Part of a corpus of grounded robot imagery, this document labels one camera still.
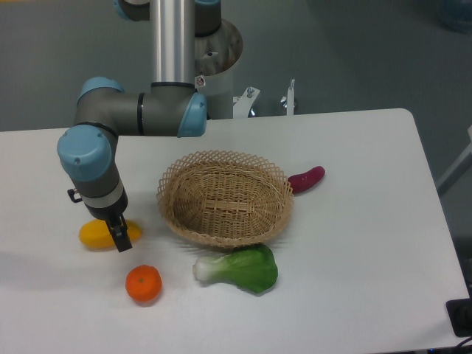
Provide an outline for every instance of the white table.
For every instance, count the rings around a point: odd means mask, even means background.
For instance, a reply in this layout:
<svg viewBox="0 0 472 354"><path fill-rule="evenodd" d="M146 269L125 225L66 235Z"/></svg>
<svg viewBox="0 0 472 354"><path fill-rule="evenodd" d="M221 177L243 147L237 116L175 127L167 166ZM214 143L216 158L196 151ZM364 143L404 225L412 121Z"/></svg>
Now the white table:
<svg viewBox="0 0 472 354"><path fill-rule="evenodd" d="M199 139L120 137L134 248L87 251L55 152L64 129L0 133L0 353L377 353L457 344L445 309L468 297L413 117L401 109L209 122ZM269 243L280 270L261 297L200 286L208 254L173 235L156 205L176 159L206 149L264 156L289 176L326 171ZM150 264L159 300L125 277Z"/></svg>

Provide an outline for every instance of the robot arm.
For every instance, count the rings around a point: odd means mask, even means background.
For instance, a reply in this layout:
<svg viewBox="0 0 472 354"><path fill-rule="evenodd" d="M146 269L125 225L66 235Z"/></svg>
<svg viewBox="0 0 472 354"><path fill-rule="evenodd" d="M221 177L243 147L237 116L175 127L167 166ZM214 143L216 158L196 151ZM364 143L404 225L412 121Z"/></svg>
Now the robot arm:
<svg viewBox="0 0 472 354"><path fill-rule="evenodd" d="M116 0L117 4L126 4L121 10L127 17L150 19L150 94L126 94L114 80L90 79L77 101L74 126L59 139L58 155L75 186L71 199L83 201L92 216L104 220L118 251L125 251L131 242L123 217L128 198L114 161L118 137L201 136L207 102L194 87L194 0ZM75 199L75 193L81 198Z"/></svg>

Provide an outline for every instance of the yellow mango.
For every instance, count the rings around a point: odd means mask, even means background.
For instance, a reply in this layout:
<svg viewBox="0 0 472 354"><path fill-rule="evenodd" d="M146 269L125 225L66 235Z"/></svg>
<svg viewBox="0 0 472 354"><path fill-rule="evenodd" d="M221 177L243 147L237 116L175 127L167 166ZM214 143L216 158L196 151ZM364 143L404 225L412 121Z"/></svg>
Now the yellow mango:
<svg viewBox="0 0 472 354"><path fill-rule="evenodd" d="M141 228L133 221L126 221L126 224L131 242L138 240L141 237ZM79 231L79 240L90 249L107 249L115 246L103 220L96 219L83 225Z"/></svg>

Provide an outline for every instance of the gray floor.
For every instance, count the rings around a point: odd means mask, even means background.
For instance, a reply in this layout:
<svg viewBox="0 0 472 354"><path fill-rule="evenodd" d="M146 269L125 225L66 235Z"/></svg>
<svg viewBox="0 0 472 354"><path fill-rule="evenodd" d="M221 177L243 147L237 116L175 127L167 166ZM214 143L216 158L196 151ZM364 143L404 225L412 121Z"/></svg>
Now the gray floor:
<svg viewBox="0 0 472 354"><path fill-rule="evenodd" d="M149 24L121 20L111 3L0 3L0 131L70 126L90 77L148 91ZM299 114L406 108L439 178L470 142L472 35L442 26L436 3L223 0L223 17L244 38L235 93L255 86L260 113L280 114L277 101L295 77ZM442 198L469 257L471 190L472 169Z"/></svg>

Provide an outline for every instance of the orange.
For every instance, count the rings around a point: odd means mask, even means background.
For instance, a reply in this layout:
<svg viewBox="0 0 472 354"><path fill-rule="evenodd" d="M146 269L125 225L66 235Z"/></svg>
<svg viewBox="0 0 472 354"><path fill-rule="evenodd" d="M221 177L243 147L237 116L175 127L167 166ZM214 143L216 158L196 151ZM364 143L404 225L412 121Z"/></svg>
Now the orange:
<svg viewBox="0 0 472 354"><path fill-rule="evenodd" d="M140 265L128 273L125 287L133 300L148 302L155 299L161 292L161 275L150 265Z"/></svg>

